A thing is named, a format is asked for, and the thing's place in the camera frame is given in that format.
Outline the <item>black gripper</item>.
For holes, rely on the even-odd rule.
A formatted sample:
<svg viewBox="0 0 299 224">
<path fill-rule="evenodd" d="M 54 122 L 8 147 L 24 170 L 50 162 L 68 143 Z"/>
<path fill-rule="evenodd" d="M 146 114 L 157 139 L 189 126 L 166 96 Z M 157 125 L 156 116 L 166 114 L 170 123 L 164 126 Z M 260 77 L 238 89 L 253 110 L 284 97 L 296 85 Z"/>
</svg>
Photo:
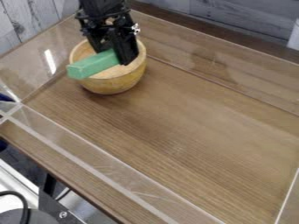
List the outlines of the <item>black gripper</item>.
<svg viewBox="0 0 299 224">
<path fill-rule="evenodd" d="M 118 63 L 126 66 L 137 57 L 136 23 L 126 0 L 78 0 L 76 19 L 96 53 L 112 48 Z M 110 31 L 116 29 L 110 42 Z"/>
</svg>

